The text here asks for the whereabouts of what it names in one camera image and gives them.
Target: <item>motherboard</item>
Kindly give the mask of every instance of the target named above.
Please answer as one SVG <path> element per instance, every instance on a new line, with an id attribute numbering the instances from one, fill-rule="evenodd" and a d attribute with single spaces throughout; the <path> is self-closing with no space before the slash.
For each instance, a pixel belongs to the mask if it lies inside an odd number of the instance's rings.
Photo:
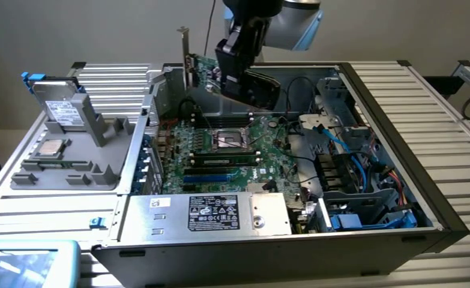
<path id="1" fill-rule="evenodd" d="M 215 119 L 208 121 L 219 126 Z M 163 123 L 158 139 L 163 194 L 269 190 L 285 193 L 289 204 L 297 202 L 299 179 L 295 161 L 286 156 L 286 124 L 273 116 L 246 121 L 237 128 L 202 128 L 190 121 Z"/>

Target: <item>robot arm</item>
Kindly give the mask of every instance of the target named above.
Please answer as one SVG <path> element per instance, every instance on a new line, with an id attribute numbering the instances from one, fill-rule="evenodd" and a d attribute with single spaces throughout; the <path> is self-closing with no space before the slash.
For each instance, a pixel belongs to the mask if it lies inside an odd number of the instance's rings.
<path id="1" fill-rule="evenodd" d="M 283 0 L 223 0 L 234 13 L 229 39 L 215 49 L 222 71 L 222 94 L 245 104 L 271 110 L 279 98 L 279 82 L 249 68 L 261 53 L 271 18 Z"/>

